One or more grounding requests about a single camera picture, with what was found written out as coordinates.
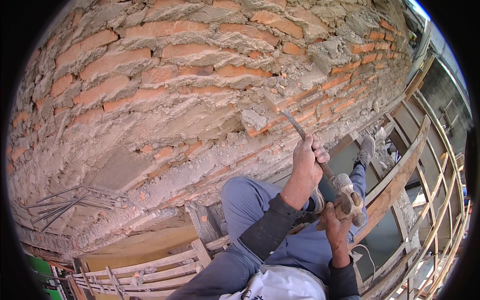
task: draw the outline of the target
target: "hammer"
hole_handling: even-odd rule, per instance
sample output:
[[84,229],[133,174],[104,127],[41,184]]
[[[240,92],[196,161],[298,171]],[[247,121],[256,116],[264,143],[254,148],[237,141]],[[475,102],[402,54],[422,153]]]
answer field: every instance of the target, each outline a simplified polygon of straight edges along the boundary
[[[300,127],[290,111],[286,108],[282,110],[282,113],[290,121],[302,140],[305,141],[305,131],[302,127]],[[334,203],[337,205],[335,208],[336,217],[338,219],[343,219],[347,216],[352,216],[353,225],[356,227],[362,227],[367,218],[366,215],[361,211],[361,208],[363,207],[363,200],[360,195],[353,190],[353,183],[348,175],[342,173],[335,176],[327,163],[319,163],[317,160],[315,160],[315,162],[320,165],[323,172],[327,176],[328,181],[332,183],[337,194],[340,195],[340,197],[335,200],[336,203]],[[324,224],[317,224],[317,230],[321,231],[324,229]]]

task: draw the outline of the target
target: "person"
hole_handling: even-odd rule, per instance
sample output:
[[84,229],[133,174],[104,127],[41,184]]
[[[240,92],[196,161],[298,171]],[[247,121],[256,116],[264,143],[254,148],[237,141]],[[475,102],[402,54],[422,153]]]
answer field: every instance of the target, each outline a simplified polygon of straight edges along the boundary
[[[366,137],[350,175],[364,200],[365,169],[374,148],[372,137]],[[360,228],[351,218],[338,220],[334,204],[327,202],[320,220],[287,235],[305,211],[319,210],[312,193],[323,172],[315,160],[329,158],[308,133],[293,152],[292,173],[283,189],[246,177],[229,179],[221,199],[230,246],[167,300],[360,300],[348,254],[348,243]],[[318,222],[326,230],[318,231]]]

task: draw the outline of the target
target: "electrical cable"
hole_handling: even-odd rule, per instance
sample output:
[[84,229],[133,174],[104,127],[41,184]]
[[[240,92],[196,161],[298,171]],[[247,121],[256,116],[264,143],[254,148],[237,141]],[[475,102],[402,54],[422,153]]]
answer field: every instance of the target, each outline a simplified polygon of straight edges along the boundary
[[362,245],[362,244],[357,244],[355,247],[352,248],[352,250],[355,249],[355,248],[357,248],[357,247],[363,247],[363,248],[365,248],[365,250],[367,250],[368,258],[370,258],[370,261],[371,261],[372,266],[373,266],[372,281],[371,281],[370,284],[365,288],[365,290],[367,290],[367,289],[372,285],[373,281],[375,280],[375,263],[373,262],[372,256],[370,255],[370,251],[368,250],[367,247],[365,247],[365,246]]

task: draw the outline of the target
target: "gray pants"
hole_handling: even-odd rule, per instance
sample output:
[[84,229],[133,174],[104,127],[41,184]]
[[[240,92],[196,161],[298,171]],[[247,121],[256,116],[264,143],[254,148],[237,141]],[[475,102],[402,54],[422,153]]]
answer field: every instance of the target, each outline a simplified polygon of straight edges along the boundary
[[[353,189],[365,201],[367,184],[365,182],[365,169],[362,165],[357,165],[353,169],[350,179],[353,183]],[[222,189],[222,205],[230,240],[252,261],[257,260],[257,258],[254,258],[255,255],[251,252],[244,251],[244,247],[238,244],[238,237],[263,216],[264,212],[270,207],[268,202],[281,190],[282,188],[275,184],[246,177],[233,177],[225,183]],[[328,262],[332,258],[332,251],[325,231],[317,231],[317,223],[318,221],[313,222],[298,234],[286,236],[277,250],[264,263],[306,269],[328,285],[330,276]],[[359,230],[360,228],[352,225],[347,236],[348,242],[353,241],[353,236]]]

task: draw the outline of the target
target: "wooden board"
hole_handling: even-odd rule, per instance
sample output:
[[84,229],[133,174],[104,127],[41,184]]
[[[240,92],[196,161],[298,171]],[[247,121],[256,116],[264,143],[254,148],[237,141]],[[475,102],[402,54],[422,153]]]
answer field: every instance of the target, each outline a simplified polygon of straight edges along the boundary
[[396,174],[386,185],[385,189],[383,189],[383,191],[367,207],[368,224],[355,236],[353,244],[349,244],[350,249],[358,244],[378,224],[378,222],[384,217],[386,212],[393,205],[394,201],[399,197],[400,193],[405,187],[405,184],[412,175],[421,153],[423,152],[425,141],[427,140],[429,126],[430,120],[427,116],[425,116],[422,126],[417,134],[417,138],[407,151],[409,154],[405,154],[404,157],[400,159],[400,161],[397,163],[397,165],[400,167],[398,168]]

